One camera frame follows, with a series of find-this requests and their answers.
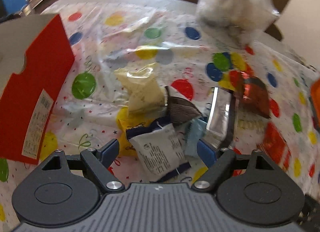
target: cardboard box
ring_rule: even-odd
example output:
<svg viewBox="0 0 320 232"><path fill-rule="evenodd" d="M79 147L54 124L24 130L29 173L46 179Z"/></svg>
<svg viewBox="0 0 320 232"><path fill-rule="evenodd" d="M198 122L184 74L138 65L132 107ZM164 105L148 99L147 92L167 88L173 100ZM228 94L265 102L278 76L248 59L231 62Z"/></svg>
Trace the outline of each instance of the cardboard box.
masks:
<svg viewBox="0 0 320 232"><path fill-rule="evenodd" d="M0 157L37 164L74 55L59 15L5 22L0 35Z"/></svg>

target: orange object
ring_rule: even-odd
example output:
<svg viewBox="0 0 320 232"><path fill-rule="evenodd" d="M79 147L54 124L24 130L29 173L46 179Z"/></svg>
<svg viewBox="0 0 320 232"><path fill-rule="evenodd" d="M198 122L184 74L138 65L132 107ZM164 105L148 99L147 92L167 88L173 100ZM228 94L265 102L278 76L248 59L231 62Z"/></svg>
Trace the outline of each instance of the orange object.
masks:
<svg viewBox="0 0 320 232"><path fill-rule="evenodd" d="M1 49L5 44L0 44L3 51L0 73L3 71L8 76L8 79L0 78L3 81L0 83L0 157L37 164L48 116L74 55L59 15L19 18L1 24L0 30L7 38L7 50ZM17 54L12 51L17 46L25 49ZM11 59L24 61L21 73L5 71L6 67L10 69Z"/></svg>
<svg viewBox="0 0 320 232"><path fill-rule="evenodd" d="M291 153L273 122L268 123L263 143L258 145L258 148L265 152L283 171L287 171Z"/></svg>
<svg viewBox="0 0 320 232"><path fill-rule="evenodd" d="M259 78L241 71L237 93L243 107L264 118L270 118L268 91Z"/></svg>

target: red foil wrapper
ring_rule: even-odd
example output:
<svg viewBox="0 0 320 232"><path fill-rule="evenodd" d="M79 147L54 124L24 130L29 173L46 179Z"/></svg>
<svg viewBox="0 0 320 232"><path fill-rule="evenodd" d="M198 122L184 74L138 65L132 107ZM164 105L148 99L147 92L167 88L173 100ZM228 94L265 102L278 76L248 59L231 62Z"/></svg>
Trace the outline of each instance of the red foil wrapper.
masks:
<svg viewBox="0 0 320 232"><path fill-rule="evenodd" d="M283 171L288 170L291 153L273 122L268 123L263 143L258 145L258 149L267 154Z"/></svg>
<svg viewBox="0 0 320 232"><path fill-rule="evenodd" d="M265 118L270 118L268 91L259 78L241 72L237 93L244 108Z"/></svg>

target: plastic tablecloth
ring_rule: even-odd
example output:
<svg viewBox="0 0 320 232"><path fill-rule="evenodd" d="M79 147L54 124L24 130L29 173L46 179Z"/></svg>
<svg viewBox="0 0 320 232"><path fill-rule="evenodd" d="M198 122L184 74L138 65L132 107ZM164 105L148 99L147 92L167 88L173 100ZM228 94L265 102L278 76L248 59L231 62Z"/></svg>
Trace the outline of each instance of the plastic tablecloth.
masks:
<svg viewBox="0 0 320 232"><path fill-rule="evenodd" d="M179 11L71 1L53 4L44 13L60 14L75 62L49 119L41 160L57 148L66 154L79 154L88 147L98 149L113 138L126 142L119 119L126 114L128 94L113 74L118 68L137 70L157 62L159 86L174 87L204 115L210 112L212 88L234 90L239 71L246 71L266 84L271 119L240 111L233 142L237 152L250 154L256 149L268 121L272 121L286 141L286 152L290 151L287 174L303 192L318 197L319 137L308 99L318 73L259 42L245 50L230 48L207 35L194 15ZM83 80L86 92L79 92L77 85ZM111 171L126 186L147 181L131 152L130 146L125 147L123 156L111 165ZM191 183L205 170L200 160L190 163L192 168L174 182ZM12 192L34 168L0 159L0 231L10 231L18 224L11 205Z"/></svg>

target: product label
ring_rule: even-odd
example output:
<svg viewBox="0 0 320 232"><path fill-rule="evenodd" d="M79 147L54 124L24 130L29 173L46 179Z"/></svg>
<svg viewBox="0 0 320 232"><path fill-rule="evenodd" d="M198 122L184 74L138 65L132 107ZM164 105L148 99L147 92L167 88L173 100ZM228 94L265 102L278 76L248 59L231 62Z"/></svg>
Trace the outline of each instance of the product label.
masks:
<svg viewBox="0 0 320 232"><path fill-rule="evenodd" d="M53 99L45 90L42 90L32 117L29 122L26 137L24 139L22 155L36 159L39 151L42 133L47 122L49 112L53 104Z"/></svg>
<svg viewBox="0 0 320 232"><path fill-rule="evenodd" d="M157 181L187 162L172 124L152 133L135 136L130 142L150 181Z"/></svg>

